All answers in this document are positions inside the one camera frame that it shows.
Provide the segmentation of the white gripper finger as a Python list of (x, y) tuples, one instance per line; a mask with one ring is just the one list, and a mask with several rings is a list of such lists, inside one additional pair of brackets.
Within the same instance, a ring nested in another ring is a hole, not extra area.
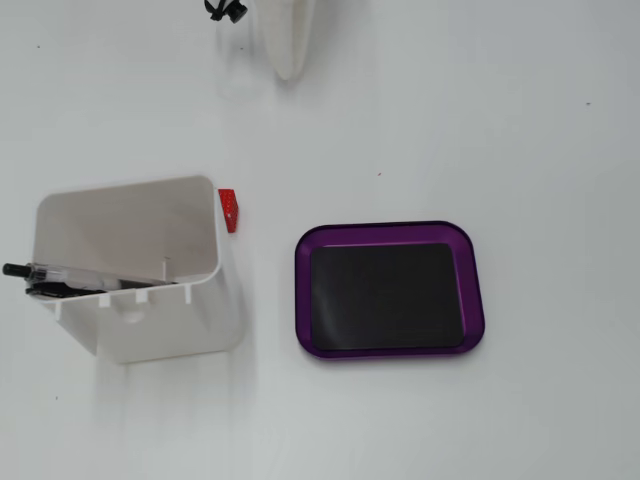
[(282, 80), (293, 80), (303, 70), (315, 4), (315, 0), (259, 2), (259, 24), (266, 51)]

